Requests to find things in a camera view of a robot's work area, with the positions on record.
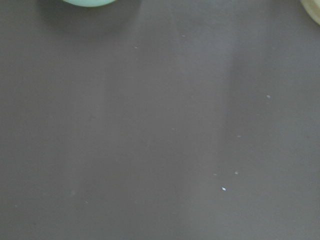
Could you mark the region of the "mint green bowl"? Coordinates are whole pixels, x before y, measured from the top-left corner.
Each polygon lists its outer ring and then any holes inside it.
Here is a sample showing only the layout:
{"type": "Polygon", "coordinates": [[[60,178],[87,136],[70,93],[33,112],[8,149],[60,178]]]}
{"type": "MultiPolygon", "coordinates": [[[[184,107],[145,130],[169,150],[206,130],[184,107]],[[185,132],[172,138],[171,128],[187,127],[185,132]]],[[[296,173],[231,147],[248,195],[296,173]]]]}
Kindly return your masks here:
{"type": "Polygon", "coordinates": [[[116,0],[63,0],[74,6],[95,8],[101,7],[115,2],[116,0]]]}

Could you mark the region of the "wooden mug tree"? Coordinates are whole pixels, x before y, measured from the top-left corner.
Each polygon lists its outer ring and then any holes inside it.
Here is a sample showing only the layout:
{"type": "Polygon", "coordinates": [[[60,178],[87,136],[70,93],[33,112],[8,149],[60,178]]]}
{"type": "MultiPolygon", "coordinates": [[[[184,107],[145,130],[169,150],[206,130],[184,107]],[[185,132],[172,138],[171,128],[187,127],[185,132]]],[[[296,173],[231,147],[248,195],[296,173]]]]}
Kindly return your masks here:
{"type": "Polygon", "coordinates": [[[320,24],[320,0],[301,0],[300,1],[307,14],[318,25],[320,24]]]}

